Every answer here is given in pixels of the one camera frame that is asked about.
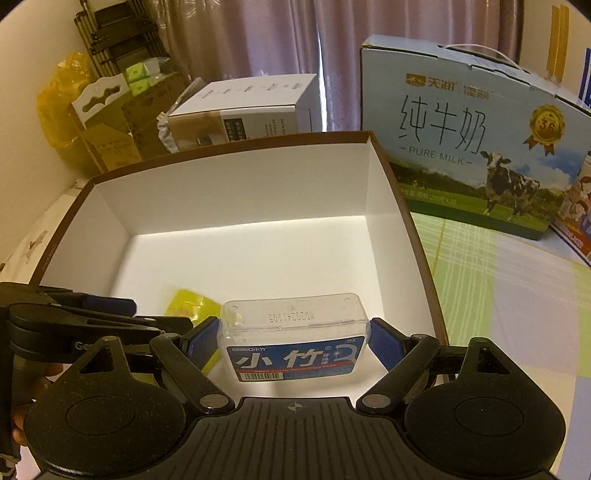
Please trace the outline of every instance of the finger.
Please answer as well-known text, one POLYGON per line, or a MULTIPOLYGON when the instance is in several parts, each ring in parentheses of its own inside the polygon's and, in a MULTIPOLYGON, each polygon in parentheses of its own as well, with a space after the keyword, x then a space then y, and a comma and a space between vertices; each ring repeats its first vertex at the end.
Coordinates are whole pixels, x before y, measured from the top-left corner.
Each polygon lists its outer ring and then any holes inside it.
POLYGON ((20 430, 20 429, 14 429, 12 431, 12 438, 19 445, 22 445, 23 447, 26 447, 27 446, 27 439, 25 438, 25 434, 24 434, 24 432, 22 430, 20 430))
POLYGON ((31 408, 30 405, 21 405, 20 407, 15 408, 14 412, 12 413, 12 419, 14 421, 14 424, 20 430, 23 429, 23 426, 25 424, 25 415, 27 415, 29 408, 31 408))
POLYGON ((61 374, 64 370, 64 366, 62 364, 47 364, 47 369, 45 370, 46 377, 53 377, 57 374, 61 374))
POLYGON ((37 400, 39 397, 41 397, 50 386, 51 382, 45 377, 37 378, 31 386, 31 395, 33 400, 37 400))

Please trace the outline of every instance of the barcode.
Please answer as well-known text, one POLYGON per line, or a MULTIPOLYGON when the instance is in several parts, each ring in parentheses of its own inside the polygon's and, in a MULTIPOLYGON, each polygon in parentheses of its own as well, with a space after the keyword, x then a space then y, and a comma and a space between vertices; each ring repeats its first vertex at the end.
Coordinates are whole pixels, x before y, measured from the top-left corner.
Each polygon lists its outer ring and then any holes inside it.
POLYGON ((283 372, 269 372, 267 374, 240 374, 242 381, 283 380, 283 372))

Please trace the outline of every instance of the white string handle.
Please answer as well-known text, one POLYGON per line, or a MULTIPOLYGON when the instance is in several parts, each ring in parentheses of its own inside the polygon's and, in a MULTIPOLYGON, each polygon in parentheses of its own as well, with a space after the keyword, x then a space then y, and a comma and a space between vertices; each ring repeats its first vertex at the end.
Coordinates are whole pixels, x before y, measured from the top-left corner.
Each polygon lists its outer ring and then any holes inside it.
POLYGON ((512 67, 515 67, 516 69, 520 69, 523 70, 525 72, 525 70, 523 68, 521 68, 519 65, 517 65, 513 60, 511 60, 507 55, 505 55, 503 52, 500 52, 498 50, 495 50, 492 47, 487 47, 486 45, 480 45, 478 43, 450 43, 449 45, 445 45, 443 48, 449 48, 449 47, 479 47, 479 48, 484 48, 485 50, 490 50, 493 51, 497 54, 499 54, 501 57, 503 57, 507 62, 509 62, 509 64, 511 64, 512 67))

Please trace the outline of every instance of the cardboard box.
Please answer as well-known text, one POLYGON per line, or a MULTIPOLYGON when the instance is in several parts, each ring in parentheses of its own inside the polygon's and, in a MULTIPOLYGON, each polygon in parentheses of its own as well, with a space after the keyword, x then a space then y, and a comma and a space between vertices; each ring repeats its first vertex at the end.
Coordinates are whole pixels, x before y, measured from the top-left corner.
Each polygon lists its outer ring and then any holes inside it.
MULTIPOLYGON (((353 292, 369 317, 446 342, 417 231, 368 132, 231 142, 96 177, 31 282, 130 297, 141 315, 164 314, 179 287, 218 303, 353 292)), ((224 362, 209 377, 235 397, 354 404, 385 371, 368 349, 330 379, 241 384, 224 362)))
POLYGON ((168 110, 185 87, 184 77, 175 73, 136 97, 127 92, 94 114, 80 136, 90 144, 101 171, 166 155, 158 138, 157 116, 168 110))
POLYGON ((591 106, 591 22, 566 0, 525 0, 519 64, 591 106))
POLYGON ((591 267, 591 152, 552 225, 591 267))
POLYGON ((361 50, 362 125, 411 210, 538 239, 589 149, 591 115, 556 85, 407 38, 361 50))
POLYGON ((322 130, 314 74, 213 82, 168 117, 179 151, 250 138, 322 130))

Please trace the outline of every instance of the pink curtain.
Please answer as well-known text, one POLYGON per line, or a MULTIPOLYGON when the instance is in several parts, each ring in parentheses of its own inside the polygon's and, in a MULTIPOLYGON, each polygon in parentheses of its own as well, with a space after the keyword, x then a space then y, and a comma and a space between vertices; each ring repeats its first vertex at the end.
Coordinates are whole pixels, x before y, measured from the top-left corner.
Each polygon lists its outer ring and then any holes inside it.
POLYGON ((205 82, 318 73, 313 0, 145 0, 178 68, 205 82))
POLYGON ((372 34, 478 43, 518 58, 522 0, 144 0, 181 71, 206 82, 317 73, 328 130, 359 128, 359 47, 372 34))
POLYGON ((518 7, 518 0, 317 0, 328 130, 359 128, 359 46, 370 35, 478 43, 516 58, 518 7))

